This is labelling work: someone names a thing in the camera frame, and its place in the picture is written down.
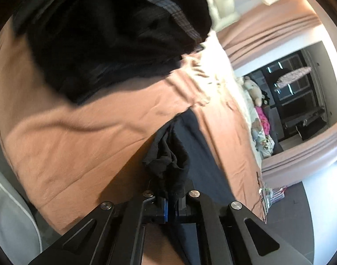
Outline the black pants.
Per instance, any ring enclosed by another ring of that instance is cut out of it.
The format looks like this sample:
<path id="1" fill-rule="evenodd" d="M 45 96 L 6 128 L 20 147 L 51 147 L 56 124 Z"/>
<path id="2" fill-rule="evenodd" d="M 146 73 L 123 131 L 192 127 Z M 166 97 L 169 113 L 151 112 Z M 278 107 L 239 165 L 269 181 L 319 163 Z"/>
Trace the black pants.
<path id="1" fill-rule="evenodd" d="M 156 132 L 143 165 L 153 192 L 168 201 L 168 222 L 160 227 L 161 231 L 185 264 L 200 264 L 194 225 L 178 222 L 179 193 L 185 181 L 190 179 L 195 190 L 224 206 L 235 197 L 191 109 L 176 115 Z"/>

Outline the white patterned cloth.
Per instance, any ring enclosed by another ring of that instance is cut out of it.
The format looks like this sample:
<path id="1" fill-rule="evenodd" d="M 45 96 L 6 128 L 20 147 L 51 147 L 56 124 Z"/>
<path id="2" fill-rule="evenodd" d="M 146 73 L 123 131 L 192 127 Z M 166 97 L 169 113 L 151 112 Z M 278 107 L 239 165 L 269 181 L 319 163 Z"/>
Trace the white patterned cloth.
<path id="1" fill-rule="evenodd" d="M 273 155 L 274 147 L 275 142 L 270 135 L 259 137 L 256 140 L 257 151 L 259 151 L 263 159 L 271 157 Z"/>

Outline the grey and brown plush toy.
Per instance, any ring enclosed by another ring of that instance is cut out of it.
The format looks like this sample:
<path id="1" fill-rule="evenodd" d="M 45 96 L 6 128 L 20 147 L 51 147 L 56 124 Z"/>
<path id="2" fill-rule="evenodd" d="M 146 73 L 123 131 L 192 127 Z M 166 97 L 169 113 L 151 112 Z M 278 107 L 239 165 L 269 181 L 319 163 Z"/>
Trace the grey and brown plush toy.
<path id="1" fill-rule="evenodd" d="M 261 121 L 256 118 L 251 125 L 251 135 L 253 140 L 258 143 L 265 140 L 265 133 Z"/>

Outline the pink garment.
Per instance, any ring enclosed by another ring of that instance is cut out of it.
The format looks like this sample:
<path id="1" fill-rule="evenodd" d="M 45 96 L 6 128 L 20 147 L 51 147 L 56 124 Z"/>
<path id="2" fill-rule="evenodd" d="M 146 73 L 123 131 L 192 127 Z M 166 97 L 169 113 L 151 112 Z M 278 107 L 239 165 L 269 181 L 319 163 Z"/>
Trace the pink garment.
<path id="1" fill-rule="evenodd" d="M 269 135 L 270 134 L 270 123 L 269 123 L 268 118 L 266 117 L 266 115 L 263 112 L 263 109 L 261 107 L 256 106 L 255 109 L 256 109 L 256 112 L 257 112 L 257 114 L 259 116 L 259 119 L 261 121 L 261 125 L 262 125 L 262 128 L 263 128 L 264 134 Z"/>

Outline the orange-brown blanket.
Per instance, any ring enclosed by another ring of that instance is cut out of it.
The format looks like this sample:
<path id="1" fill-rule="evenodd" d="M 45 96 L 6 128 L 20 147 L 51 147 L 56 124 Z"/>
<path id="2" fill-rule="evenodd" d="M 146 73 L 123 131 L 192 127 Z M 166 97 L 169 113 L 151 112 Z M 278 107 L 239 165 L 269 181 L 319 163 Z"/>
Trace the orange-brown blanket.
<path id="1" fill-rule="evenodd" d="M 236 200 L 265 221 L 261 159 L 239 106 L 184 55 L 166 77 L 132 78 L 71 104 L 43 79 L 24 35 L 0 31 L 0 145 L 29 200 L 64 234 L 103 200 L 144 192 L 156 132 L 191 109 Z"/>

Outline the pink curtain right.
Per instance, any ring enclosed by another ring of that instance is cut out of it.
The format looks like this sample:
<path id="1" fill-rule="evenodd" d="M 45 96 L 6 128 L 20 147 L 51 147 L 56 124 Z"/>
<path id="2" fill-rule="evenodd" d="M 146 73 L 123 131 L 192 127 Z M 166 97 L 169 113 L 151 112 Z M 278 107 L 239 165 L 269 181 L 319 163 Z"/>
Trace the pink curtain right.
<path id="1" fill-rule="evenodd" d="M 270 188 L 291 186 L 337 161 L 337 123 L 320 135 L 264 159 L 262 177 Z"/>

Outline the pink curtain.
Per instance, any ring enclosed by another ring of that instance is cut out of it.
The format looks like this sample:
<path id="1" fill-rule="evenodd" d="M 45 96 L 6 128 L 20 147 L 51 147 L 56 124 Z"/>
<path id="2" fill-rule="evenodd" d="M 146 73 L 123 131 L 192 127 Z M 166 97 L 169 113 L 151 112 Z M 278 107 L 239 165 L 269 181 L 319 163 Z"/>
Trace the pink curtain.
<path id="1" fill-rule="evenodd" d="M 270 188 L 291 186 L 337 161 L 337 123 L 320 135 L 264 159 L 262 177 Z"/>
<path id="2" fill-rule="evenodd" d="M 253 8 L 217 37 L 232 68 L 238 69 L 320 24 L 307 0 L 279 0 Z"/>

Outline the beige plush toy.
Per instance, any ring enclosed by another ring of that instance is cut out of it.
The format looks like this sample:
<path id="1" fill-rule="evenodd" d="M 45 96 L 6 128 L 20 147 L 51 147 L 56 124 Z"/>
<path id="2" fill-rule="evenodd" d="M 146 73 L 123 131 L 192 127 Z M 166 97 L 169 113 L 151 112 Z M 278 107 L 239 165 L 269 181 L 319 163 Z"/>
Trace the beige plush toy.
<path id="1" fill-rule="evenodd" d="M 243 87 L 249 93 L 255 106 L 261 107 L 263 104 L 263 93 L 256 82 L 251 80 L 248 76 L 243 78 Z"/>

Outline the cream bed sheet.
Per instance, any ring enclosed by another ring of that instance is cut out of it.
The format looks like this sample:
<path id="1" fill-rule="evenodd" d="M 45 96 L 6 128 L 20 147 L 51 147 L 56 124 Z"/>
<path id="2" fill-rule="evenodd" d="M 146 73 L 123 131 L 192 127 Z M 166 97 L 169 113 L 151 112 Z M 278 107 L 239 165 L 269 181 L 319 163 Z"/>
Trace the cream bed sheet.
<path id="1" fill-rule="evenodd" d="M 242 86 L 242 79 L 236 77 L 225 50 L 220 45 L 216 32 L 210 30 L 207 39 L 202 43 L 204 49 L 199 52 L 199 69 L 220 90 L 227 91 L 239 106 L 249 133 L 257 112 L 252 106 L 252 99 Z"/>

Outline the floral hanging garment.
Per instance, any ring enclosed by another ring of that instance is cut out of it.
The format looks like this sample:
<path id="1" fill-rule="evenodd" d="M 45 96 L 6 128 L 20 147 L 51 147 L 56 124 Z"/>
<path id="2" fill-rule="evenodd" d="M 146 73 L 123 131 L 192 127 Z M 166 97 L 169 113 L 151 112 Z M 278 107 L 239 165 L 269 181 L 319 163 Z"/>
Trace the floral hanging garment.
<path id="1" fill-rule="evenodd" d="M 302 68 L 298 68 L 296 70 L 287 72 L 286 74 L 281 75 L 277 79 L 275 86 L 277 89 L 282 89 L 286 87 L 288 84 L 291 84 L 301 79 L 305 75 L 309 74 L 311 71 L 312 71 L 312 68 L 307 66 L 307 67 L 302 67 Z"/>

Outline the pink curtain left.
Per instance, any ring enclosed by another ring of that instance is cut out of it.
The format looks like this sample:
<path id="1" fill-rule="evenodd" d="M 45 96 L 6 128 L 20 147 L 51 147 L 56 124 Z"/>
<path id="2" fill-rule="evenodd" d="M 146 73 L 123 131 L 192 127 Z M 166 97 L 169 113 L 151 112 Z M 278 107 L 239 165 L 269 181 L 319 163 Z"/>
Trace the pink curtain left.
<path id="1" fill-rule="evenodd" d="M 320 24 L 307 0 L 279 0 L 253 8 L 217 37 L 232 68 L 238 69 Z"/>

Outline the stack of folded black clothes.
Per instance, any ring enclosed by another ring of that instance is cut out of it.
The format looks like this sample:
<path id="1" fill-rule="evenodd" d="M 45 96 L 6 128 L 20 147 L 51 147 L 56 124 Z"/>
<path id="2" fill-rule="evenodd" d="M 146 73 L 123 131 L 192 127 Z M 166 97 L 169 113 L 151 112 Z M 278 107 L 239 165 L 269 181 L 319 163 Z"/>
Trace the stack of folded black clothes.
<path id="1" fill-rule="evenodd" d="M 207 0 L 26 0 L 13 15 L 45 81 L 75 104 L 128 79 L 169 75 L 211 26 Z"/>

